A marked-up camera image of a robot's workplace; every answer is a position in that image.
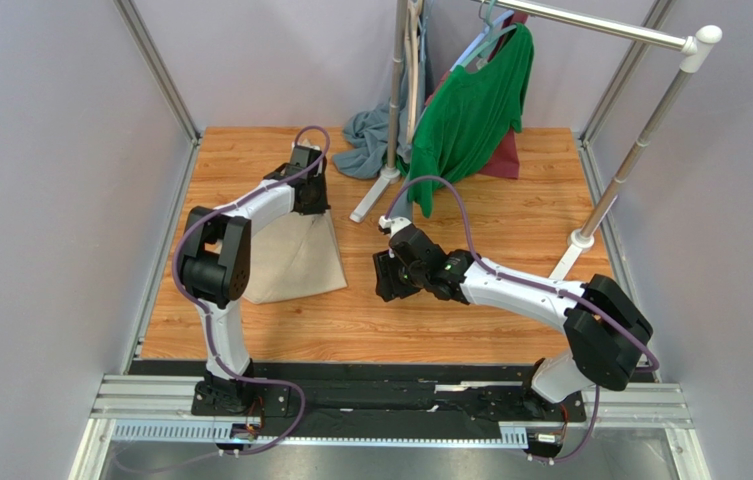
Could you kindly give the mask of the beige linen napkin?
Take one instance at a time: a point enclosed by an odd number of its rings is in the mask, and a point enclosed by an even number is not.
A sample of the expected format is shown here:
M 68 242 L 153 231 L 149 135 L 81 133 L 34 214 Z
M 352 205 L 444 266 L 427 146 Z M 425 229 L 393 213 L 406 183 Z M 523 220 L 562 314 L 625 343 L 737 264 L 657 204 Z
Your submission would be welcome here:
M 277 303 L 347 286 L 329 212 L 289 213 L 253 235 L 247 301 Z

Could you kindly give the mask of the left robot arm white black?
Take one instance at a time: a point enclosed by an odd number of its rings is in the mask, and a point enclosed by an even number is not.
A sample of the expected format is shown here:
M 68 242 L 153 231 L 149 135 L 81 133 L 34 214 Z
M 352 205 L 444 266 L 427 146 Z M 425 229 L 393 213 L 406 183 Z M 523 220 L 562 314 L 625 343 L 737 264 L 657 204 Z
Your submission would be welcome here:
M 328 211 L 324 153 L 295 145 L 288 162 L 241 198 L 190 211 L 174 255 L 177 288 L 200 315 L 208 358 L 193 409 L 241 414 L 256 400 L 262 380 L 253 376 L 245 346 L 241 298 L 251 273 L 252 238 L 284 215 Z

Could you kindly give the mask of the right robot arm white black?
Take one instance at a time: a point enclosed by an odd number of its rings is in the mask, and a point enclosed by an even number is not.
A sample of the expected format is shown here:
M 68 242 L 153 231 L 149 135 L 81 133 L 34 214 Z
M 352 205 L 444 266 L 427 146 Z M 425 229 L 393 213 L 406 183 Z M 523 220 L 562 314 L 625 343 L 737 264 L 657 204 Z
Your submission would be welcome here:
M 541 399 L 559 403 L 591 385 L 622 391 L 647 355 L 653 328 L 609 277 L 555 280 L 478 259 L 468 250 L 445 252 L 405 218 L 385 219 L 379 229 L 389 238 L 387 250 L 373 256 L 376 293 L 384 301 L 426 291 L 442 301 L 524 316 L 565 336 L 567 349 L 540 360 L 525 382 Z

